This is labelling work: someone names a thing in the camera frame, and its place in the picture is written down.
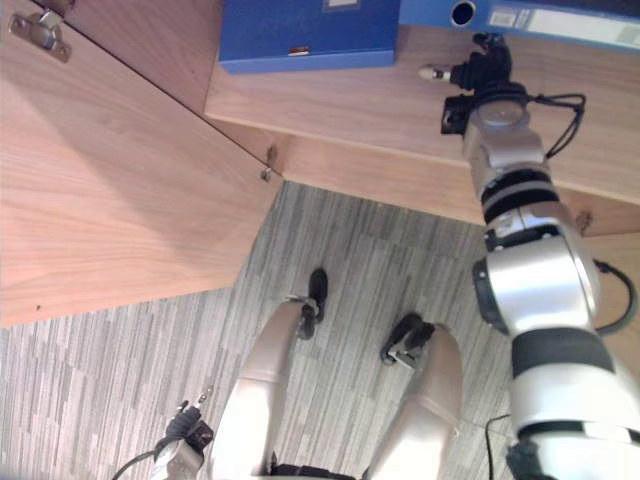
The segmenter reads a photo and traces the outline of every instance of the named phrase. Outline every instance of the wooden shelf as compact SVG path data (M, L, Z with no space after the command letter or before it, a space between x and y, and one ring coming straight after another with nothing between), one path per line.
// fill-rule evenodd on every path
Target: wooden shelf
M513 78L530 93L588 96L578 137L553 160L555 183L640 205L640 56L521 37L509 44ZM444 98L460 91L424 82L417 71L425 63L463 61L471 48L469 32L403 27L392 68L231 76L216 65L205 114L372 154L466 168L460 137L439 133ZM547 146L571 118L548 107L532 106L531 112Z

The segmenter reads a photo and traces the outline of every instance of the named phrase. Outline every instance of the cabinet hinge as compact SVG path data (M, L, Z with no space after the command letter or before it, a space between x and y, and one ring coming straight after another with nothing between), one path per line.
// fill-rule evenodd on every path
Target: cabinet hinge
M40 3L45 7L44 13L14 14L9 31L67 63L71 57L71 46L62 40L60 23L75 0L42 0Z

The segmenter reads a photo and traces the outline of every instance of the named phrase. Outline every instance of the cabinet door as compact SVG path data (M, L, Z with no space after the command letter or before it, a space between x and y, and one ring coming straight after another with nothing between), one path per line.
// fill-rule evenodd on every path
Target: cabinet door
M3 325L233 284L281 179L62 25L68 63L0 10Z

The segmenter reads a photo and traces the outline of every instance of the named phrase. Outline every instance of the striped carpet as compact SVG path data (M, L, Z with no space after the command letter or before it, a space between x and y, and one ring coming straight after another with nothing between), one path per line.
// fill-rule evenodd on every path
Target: striped carpet
M209 384L203 412L215 428L268 315L287 294L306 293L322 265L326 317L296 346L280 461L364 471L409 378L384 367L378 350L413 310L449 325L463 354L464 420L441 477L485 479L483 425L508 410L510 375L507 340L476 309L469 272L482 254L479 227L286 183L233 288L0 333L0 471L108 480ZM498 479L512 478L508 435L508 421L494 425ZM146 461L123 478L145 479L150 468Z

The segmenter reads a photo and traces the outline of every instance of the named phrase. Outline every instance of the metal hinge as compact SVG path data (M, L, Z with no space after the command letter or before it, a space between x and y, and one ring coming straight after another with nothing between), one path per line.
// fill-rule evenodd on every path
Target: metal hinge
M67 63L71 57L71 46L62 41L60 23L75 0L42 0L40 3L45 7L44 13L27 17L14 14L9 31Z
M267 168L260 172L260 178L267 183L271 180L271 172L273 172L273 165L276 163L277 158L278 147L274 144L269 147L269 150L267 150Z

